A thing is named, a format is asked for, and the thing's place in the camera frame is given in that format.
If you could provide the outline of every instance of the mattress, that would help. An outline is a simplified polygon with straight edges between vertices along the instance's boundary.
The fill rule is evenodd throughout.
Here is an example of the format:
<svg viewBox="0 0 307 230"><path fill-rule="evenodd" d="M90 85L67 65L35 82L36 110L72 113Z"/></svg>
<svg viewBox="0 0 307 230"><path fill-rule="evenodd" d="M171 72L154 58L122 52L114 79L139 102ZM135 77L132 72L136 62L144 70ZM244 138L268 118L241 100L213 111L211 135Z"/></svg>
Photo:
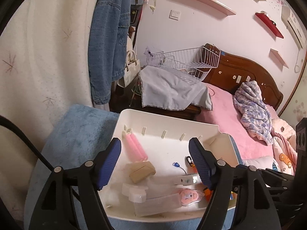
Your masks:
<svg viewBox="0 0 307 230"><path fill-rule="evenodd" d="M220 127L220 132L231 135L237 144L242 159L273 156L272 145L267 146L263 140L251 137L241 124L242 114L235 109L232 95L211 84L207 84L207 86L212 99L213 110L202 109L195 120L216 124Z"/></svg>

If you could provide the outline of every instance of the white wire rack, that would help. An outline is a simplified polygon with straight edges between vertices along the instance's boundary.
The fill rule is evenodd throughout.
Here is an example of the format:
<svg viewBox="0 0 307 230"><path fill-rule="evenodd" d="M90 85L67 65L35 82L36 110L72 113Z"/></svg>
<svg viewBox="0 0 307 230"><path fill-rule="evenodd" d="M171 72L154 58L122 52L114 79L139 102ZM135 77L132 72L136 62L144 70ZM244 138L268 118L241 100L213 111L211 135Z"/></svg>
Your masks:
<svg viewBox="0 0 307 230"><path fill-rule="evenodd" d="M212 68L217 68L221 51L212 45L173 52L150 53L150 65L167 69L187 80L203 81Z"/></svg>

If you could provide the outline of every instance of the wooden headboard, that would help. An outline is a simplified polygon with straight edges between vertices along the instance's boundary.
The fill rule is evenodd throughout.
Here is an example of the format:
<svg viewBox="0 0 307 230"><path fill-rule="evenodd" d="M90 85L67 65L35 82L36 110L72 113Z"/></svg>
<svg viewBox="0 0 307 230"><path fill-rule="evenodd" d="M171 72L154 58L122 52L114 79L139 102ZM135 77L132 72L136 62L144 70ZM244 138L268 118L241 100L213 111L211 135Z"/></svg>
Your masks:
<svg viewBox="0 0 307 230"><path fill-rule="evenodd" d="M210 44L206 44L205 47L218 51L215 46ZM241 79L239 83L236 83L238 76L241 76ZM219 66L212 68L203 82L217 86L234 95L241 83L246 82L248 76L250 81L255 80L258 83L263 102L277 110L282 102L283 94L278 90L268 71L252 60L221 51Z"/></svg>

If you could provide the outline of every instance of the white handbag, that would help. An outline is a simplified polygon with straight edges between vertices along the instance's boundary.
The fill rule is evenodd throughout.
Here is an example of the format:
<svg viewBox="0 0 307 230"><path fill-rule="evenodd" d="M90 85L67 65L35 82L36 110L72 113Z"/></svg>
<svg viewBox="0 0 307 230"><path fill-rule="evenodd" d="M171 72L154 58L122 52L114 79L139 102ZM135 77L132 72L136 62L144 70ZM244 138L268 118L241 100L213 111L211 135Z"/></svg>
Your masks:
<svg viewBox="0 0 307 230"><path fill-rule="evenodd" d="M132 48L132 41L128 37L125 74L124 77L122 77L120 80L117 81L117 84L120 87L127 87L137 76L140 70L141 70L140 61L136 58L136 53L133 51Z"/></svg>

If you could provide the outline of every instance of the white plastic bin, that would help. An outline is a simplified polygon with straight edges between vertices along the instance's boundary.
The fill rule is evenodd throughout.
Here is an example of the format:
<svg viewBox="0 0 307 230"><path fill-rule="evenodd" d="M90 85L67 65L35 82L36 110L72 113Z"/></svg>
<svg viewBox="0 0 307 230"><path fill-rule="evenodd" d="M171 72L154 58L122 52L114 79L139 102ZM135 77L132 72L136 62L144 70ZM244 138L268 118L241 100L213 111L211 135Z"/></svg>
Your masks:
<svg viewBox="0 0 307 230"><path fill-rule="evenodd" d="M200 142L208 146L216 159L225 160L230 166L236 167L238 163L233 145L228 134L221 133L218 125L194 122L178 118L156 115L136 110L127 109L121 112L116 124L113 137L122 141L124 125L132 128L133 133L143 146L155 169L155 176L167 177L183 175L180 168L172 164L178 162L185 170L185 157L190 156L188 150L189 140L193 137L199 138ZM202 217L207 202L203 199L188 207L181 207L171 212L162 214L136 217L134 205L127 196L122 195L122 184L133 184L129 178L126 165L131 163L126 154L125 145L122 142L122 152L114 168L107 186L99 191L99 196L108 217L138 222L166 222L176 220L187 220ZM197 189L195 186L185 188ZM235 207L235 200L230 201L228 209Z"/></svg>

